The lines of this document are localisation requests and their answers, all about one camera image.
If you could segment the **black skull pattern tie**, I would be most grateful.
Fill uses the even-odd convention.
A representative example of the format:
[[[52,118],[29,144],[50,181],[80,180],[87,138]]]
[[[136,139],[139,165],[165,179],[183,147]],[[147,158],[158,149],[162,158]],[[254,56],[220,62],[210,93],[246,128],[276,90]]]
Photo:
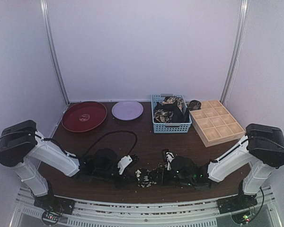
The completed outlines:
[[[157,183],[151,178],[150,171],[144,168],[139,168],[135,171],[135,177],[139,187],[146,188]]]

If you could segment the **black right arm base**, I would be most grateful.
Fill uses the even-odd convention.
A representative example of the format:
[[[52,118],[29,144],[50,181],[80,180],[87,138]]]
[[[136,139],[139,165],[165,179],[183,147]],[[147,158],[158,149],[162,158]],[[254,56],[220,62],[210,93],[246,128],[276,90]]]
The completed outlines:
[[[257,199],[255,195],[238,194],[235,196],[217,200],[217,206],[220,214],[234,212],[256,205]]]

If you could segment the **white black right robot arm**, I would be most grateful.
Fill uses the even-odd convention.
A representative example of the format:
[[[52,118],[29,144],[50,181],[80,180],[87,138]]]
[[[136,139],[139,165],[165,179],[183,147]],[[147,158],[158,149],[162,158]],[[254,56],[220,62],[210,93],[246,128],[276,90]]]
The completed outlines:
[[[242,209],[251,202],[251,196],[258,192],[273,170],[284,165],[284,134],[280,128],[251,123],[232,148],[203,166],[190,158],[176,156],[168,149],[163,150],[162,155],[165,165],[150,171],[151,180],[156,184],[194,188],[210,188],[252,162],[250,173],[239,186],[240,193],[233,198],[233,205]]]

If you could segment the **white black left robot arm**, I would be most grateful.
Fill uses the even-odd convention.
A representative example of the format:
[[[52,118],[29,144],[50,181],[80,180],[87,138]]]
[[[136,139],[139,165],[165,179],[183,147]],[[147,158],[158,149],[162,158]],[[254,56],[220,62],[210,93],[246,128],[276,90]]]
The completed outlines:
[[[92,179],[114,182],[116,187],[134,183],[135,177],[128,171],[133,156],[118,158],[109,149],[98,150],[94,155],[78,156],[62,148],[52,138],[46,138],[36,128],[36,122],[27,120],[5,128],[0,136],[0,164],[14,169],[21,182],[48,210],[59,205],[52,195],[50,182],[37,171],[30,161],[33,157],[59,170],[65,176],[89,182]]]

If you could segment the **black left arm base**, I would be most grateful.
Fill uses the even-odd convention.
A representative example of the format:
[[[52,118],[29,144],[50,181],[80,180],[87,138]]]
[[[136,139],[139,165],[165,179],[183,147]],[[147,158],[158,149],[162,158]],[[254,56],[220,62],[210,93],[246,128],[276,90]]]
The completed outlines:
[[[75,200],[49,195],[36,197],[34,201],[34,206],[43,210],[68,215],[72,214],[74,205]]]

